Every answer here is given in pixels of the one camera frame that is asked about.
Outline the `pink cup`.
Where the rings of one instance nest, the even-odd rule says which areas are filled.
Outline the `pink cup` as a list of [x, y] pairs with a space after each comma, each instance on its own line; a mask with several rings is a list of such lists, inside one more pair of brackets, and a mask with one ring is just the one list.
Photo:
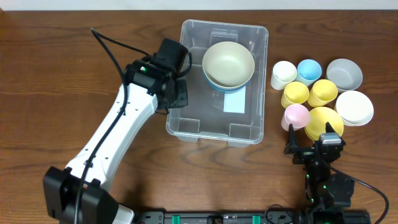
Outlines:
[[281, 120], [281, 126], [284, 130], [288, 131], [289, 125], [292, 124], [296, 131], [304, 128], [309, 122], [309, 110], [304, 105], [292, 104], [285, 109]]

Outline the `dark blue bowl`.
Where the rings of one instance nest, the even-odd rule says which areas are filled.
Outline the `dark blue bowl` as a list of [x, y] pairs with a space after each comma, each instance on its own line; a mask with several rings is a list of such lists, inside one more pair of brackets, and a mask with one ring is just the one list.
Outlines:
[[246, 86], [242, 86], [240, 88], [235, 88], [235, 89], [231, 89], [231, 90], [225, 90], [222, 88], [218, 88], [217, 86], [214, 85], [210, 85], [212, 90], [217, 93], [217, 94], [232, 94], [232, 93], [237, 93], [239, 91], [246, 91]]
[[248, 80], [244, 85], [242, 85], [241, 87], [236, 87], [233, 89], [224, 89], [224, 88], [220, 88], [218, 86], [216, 86], [215, 84], [213, 84], [210, 79], [206, 76], [206, 74], [204, 73], [203, 76], [205, 77], [205, 80], [207, 81], [207, 83], [216, 91], [220, 92], [220, 93], [224, 93], [224, 94], [230, 94], [230, 93], [235, 93], [237, 91], [239, 91], [240, 89], [243, 89], [245, 86], [247, 86], [248, 84], [251, 83], [252, 79]]

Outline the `cream large bowl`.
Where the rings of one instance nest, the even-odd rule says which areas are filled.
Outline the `cream large bowl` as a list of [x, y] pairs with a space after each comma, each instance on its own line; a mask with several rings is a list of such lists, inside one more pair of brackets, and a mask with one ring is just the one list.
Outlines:
[[252, 78], [255, 60], [243, 45], [236, 42], [219, 42], [205, 52], [202, 69], [216, 86], [233, 89], [241, 87]]

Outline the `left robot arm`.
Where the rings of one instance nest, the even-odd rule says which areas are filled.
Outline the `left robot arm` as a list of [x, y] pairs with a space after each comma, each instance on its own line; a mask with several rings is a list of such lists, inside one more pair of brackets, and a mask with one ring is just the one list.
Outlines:
[[182, 76], [189, 53], [157, 53], [126, 66], [115, 102], [105, 119], [64, 169], [50, 167], [43, 178], [48, 215], [60, 223], [132, 223], [135, 212], [109, 190], [133, 139], [156, 110], [187, 105]]

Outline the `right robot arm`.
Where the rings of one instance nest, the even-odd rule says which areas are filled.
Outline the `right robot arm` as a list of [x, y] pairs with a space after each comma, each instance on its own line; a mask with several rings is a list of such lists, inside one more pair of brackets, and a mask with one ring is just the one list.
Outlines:
[[345, 223], [344, 207], [351, 206], [354, 181], [331, 173], [331, 163], [340, 158], [345, 141], [335, 132], [330, 123], [311, 147], [300, 147], [295, 130], [289, 125], [289, 138], [284, 154], [293, 155], [293, 164], [303, 164], [307, 172], [305, 178], [306, 198], [311, 206], [294, 213], [293, 223]]

